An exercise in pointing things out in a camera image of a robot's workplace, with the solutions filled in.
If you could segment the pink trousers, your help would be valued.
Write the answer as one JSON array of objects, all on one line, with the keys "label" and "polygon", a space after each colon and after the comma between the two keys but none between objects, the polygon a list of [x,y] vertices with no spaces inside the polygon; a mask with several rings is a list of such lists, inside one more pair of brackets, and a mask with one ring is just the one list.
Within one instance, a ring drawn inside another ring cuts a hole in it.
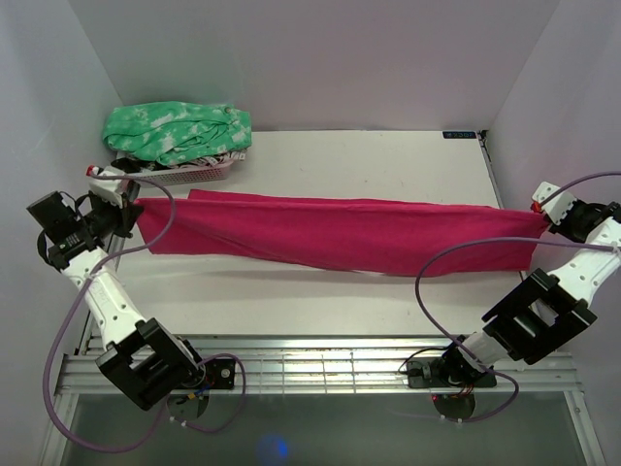
[{"label": "pink trousers", "polygon": [[142,198],[153,254],[233,255],[413,277],[529,268],[543,216],[487,206],[273,197],[193,189]]}]

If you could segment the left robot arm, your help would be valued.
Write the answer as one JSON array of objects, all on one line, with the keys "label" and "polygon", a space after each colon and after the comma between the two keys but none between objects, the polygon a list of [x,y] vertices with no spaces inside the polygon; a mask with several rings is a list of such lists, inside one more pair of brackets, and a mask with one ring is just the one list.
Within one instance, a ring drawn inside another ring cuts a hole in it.
[{"label": "left robot arm", "polygon": [[156,319],[138,311],[116,276],[104,250],[110,236],[129,238],[143,208],[125,194],[108,201],[90,191],[91,211],[81,215],[54,191],[27,207],[43,228],[38,250],[44,261],[77,287],[90,285],[84,301],[95,317],[105,352],[96,364],[116,388],[143,410],[170,391],[195,387],[206,365],[189,343],[173,336]]}]

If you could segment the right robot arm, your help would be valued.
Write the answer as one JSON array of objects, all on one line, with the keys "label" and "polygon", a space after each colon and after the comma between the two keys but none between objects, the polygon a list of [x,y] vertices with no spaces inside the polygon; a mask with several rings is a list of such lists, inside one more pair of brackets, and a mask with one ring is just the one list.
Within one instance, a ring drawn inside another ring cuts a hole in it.
[{"label": "right robot arm", "polygon": [[564,265],[537,269],[496,304],[481,331],[459,336],[430,366],[450,385],[479,386],[487,367],[510,358],[533,365],[592,325],[596,292],[620,269],[620,205],[574,200],[549,231],[582,248]]}]

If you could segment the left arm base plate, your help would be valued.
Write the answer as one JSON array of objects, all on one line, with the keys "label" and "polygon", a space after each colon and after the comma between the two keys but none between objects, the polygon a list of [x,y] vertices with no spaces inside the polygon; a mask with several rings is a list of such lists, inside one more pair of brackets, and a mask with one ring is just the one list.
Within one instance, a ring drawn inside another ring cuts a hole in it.
[{"label": "left arm base plate", "polygon": [[235,387],[236,361],[230,357],[217,358],[202,366],[197,390],[232,390]]}]

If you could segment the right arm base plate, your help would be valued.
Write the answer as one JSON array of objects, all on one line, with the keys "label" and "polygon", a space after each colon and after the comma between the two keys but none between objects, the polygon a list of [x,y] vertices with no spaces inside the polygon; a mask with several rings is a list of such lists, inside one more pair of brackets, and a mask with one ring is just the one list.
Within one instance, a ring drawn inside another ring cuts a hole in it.
[{"label": "right arm base plate", "polygon": [[470,365],[460,366],[440,357],[415,357],[399,369],[406,376],[409,388],[492,388],[497,385],[494,375],[479,372]]}]

